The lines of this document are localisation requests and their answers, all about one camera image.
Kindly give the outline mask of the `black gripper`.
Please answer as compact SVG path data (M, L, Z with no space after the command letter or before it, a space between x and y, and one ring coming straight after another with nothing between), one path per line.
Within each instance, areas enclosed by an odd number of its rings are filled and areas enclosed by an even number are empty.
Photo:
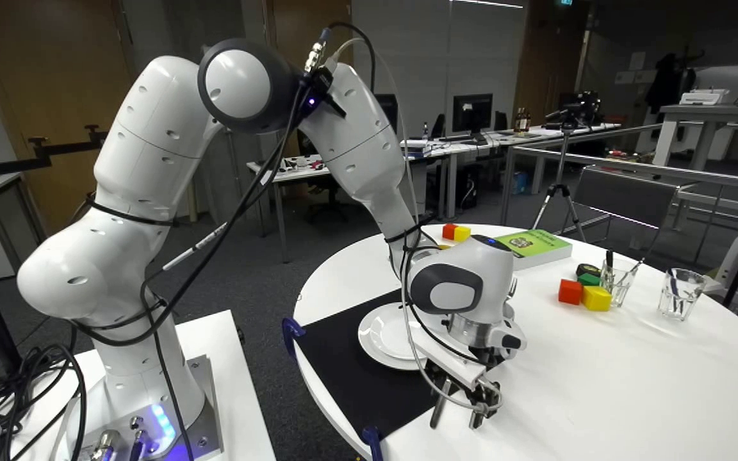
M441 424L448 403L470 410L470 427L503 408L494 368L526 348L526 339L513 327L494 327L478 335L470 331L423 332L423 380L437 395L429 424Z

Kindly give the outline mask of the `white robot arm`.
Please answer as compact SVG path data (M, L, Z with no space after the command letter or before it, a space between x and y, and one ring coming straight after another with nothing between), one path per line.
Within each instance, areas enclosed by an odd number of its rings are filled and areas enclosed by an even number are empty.
M72 450L113 431L143 432L166 456L208 408L184 362L172 307L149 281L180 221L181 194L221 131L304 132L339 187L379 225L409 312L448 322L412 339L470 395L478 418L499 410L487 376L516 335L507 295L513 257L493 239L437 249L408 207L405 157L359 72L316 44L302 68L261 44L221 41L202 58L150 58L125 91L94 159L88 209L49 235L17 269L38 312L94 340L106 376L72 410Z

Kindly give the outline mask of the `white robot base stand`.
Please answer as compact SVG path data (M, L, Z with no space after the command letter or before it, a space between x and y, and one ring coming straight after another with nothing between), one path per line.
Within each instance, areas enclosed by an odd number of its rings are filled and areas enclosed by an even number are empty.
M230 312L60 359L6 461L276 461Z

